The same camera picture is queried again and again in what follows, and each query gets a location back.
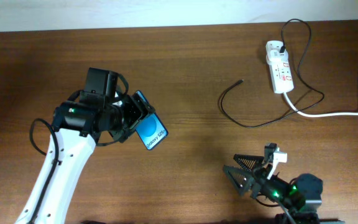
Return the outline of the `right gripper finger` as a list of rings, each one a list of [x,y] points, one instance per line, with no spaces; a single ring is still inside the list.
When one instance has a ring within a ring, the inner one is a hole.
[[[223,172],[240,196],[248,192],[254,183],[254,178],[248,170],[223,165]]]
[[[255,167],[260,166],[263,161],[263,156],[250,156],[243,154],[235,154],[234,160],[245,170],[253,170]]]

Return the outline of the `blue Galaxy smartphone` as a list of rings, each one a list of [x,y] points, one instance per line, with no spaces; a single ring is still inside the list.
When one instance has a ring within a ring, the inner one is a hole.
[[[137,90],[134,96],[139,101],[143,112],[135,131],[145,148],[151,151],[168,136],[168,130],[144,94],[140,90]]]

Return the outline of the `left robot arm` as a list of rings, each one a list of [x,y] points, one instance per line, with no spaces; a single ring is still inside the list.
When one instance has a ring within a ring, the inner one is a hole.
[[[86,84],[55,108],[53,121],[41,119],[50,131],[45,160],[17,223],[64,223],[87,160],[107,132],[123,143],[155,112],[140,94],[128,94],[120,73],[89,68]]]

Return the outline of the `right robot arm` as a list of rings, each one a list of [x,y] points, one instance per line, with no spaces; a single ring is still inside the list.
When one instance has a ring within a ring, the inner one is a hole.
[[[239,167],[223,166],[223,172],[240,196],[250,198],[265,207],[279,207],[282,213],[275,223],[319,223],[317,209],[322,203],[323,181],[312,174],[301,174],[286,182],[274,175],[280,161],[276,152],[268,156],[236,154]]]

